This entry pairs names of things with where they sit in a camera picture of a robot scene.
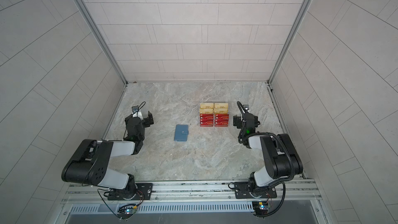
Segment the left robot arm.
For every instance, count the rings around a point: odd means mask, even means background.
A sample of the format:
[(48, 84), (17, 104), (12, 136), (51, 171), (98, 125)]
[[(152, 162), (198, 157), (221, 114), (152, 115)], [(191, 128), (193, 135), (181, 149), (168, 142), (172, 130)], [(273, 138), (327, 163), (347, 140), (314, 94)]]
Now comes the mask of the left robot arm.
[(144, 145), (145, 129), (153, 124), (151, 112), (144, 118), (141, 111), (136, 111), (125, 118), (127, 137), (122, 141), (83, 140), (64, 167), (62, 180), (108, 188), (104, 196), (111, 201), (149, 200), (153, 184), (137, 184), (132, 174), (115, 171), (108, 165), (113, 157), (138, 154)]

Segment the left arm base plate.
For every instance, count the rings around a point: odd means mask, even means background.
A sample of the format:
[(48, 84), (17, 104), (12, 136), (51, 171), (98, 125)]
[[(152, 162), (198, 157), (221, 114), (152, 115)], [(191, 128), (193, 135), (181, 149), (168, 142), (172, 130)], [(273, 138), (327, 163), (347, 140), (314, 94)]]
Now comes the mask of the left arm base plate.
[(126, 189), (111, 189), (104, 193), (104, 197), (110, 201), (150, 200), (152, 188), (152, 183), (137, 183), (131, 189), (129, 186)]

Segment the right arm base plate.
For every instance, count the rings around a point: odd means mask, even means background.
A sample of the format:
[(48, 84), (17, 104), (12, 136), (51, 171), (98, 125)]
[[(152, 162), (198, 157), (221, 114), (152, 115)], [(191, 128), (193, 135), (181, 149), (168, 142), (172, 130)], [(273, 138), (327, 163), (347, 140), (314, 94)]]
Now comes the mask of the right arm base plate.
[(274, 199), (277, 198), (275, 190), (269, 187), (258, 187), (248, 181), (234, 182), (232, 189), (236, 199)]

